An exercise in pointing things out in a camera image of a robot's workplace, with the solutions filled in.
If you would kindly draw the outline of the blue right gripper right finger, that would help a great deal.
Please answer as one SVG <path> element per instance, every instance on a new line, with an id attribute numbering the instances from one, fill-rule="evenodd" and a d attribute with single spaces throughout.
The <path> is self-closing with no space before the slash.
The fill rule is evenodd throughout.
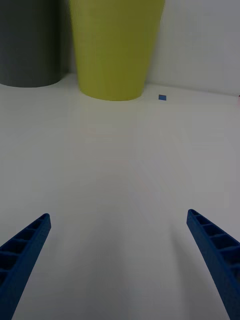
<path id="1" fill-rule="evenodd" d="M 186 224 L 214 281 L 228 317 L 240 318 L 240 243 L 194 209 Z"/>

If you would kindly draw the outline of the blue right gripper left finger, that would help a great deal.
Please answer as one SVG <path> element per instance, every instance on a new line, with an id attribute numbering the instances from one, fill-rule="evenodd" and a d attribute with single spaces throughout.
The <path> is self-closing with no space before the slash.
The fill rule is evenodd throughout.
<path id="1" fill-rule="evenodd" d="M 0 319 L 12 319 L 51 227 L 45 213 L 0 247 Z"/>

